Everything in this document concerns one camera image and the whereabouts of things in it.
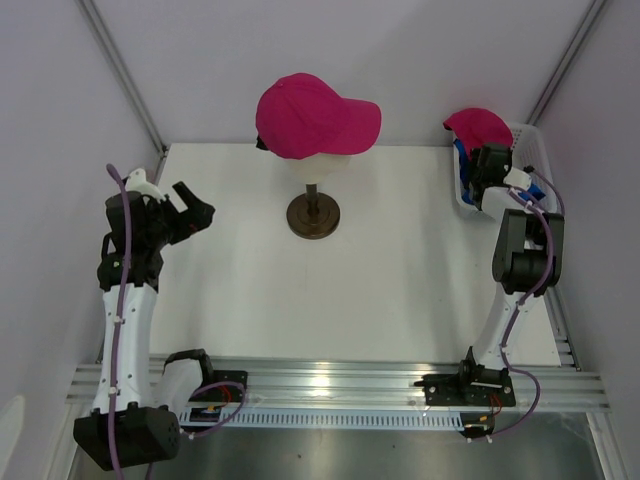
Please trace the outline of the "pink baseball cap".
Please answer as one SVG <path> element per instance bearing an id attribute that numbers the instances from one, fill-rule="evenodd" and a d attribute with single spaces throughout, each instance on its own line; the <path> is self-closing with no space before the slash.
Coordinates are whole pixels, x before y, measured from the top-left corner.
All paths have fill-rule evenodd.
<path id="1" fill-rule="evenodd" d="M 380 107 L 346 98 L 309 73 L 278 79 L 260 97 L 256 147 L 287 160 L 366 152 L 382 127 Z"/>
<path id="2" fill-rule="evenodd" d="M 466 108 L 451 114 L 443 122 L 445 130 L 460 140 L 467 154 L 485 144 L 511 147 L 513 135 L 508 125 L 495 113 L 484 108 Z"/>

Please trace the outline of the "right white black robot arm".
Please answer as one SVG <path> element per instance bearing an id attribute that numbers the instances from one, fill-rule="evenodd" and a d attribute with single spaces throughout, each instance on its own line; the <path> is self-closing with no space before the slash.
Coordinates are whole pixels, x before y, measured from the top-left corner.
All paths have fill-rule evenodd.
<path id="1" fill-rule="evenodd" d="M 513 179 L 513 151 L 486 143 L 471 151 L 466 186 L 482 213 L 500 222 L 491 273 L 496 295 L 488 319 L 469 347 L 456 379 L 457 395 L 477 404 L 511 393 L 512 340 L 518 322 L 560 278 L 565 218 L 545 209 L 542 195 Z"/>

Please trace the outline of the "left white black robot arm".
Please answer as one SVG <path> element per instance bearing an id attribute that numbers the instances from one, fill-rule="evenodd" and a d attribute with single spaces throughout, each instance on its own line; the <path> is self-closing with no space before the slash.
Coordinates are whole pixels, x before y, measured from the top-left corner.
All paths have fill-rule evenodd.
<path id="1" fill-rule="evenodd" d="M 75 420 L 73 437 L 102 470 L 117 476 L 129 467 L 175 458 L 179 414 L 191 398 L 205 400 L 216 388 L 202 349 L 171 354 L 160 380 L 150 380 L 161 252 L 210 227 L 215 213 L 184 182 L 173 190 L 184 210 L 153 186 L 131 179 L 105 202 L 110 230 L 97 269 L 105 318 L 102 367 L 90 412 Z"/>

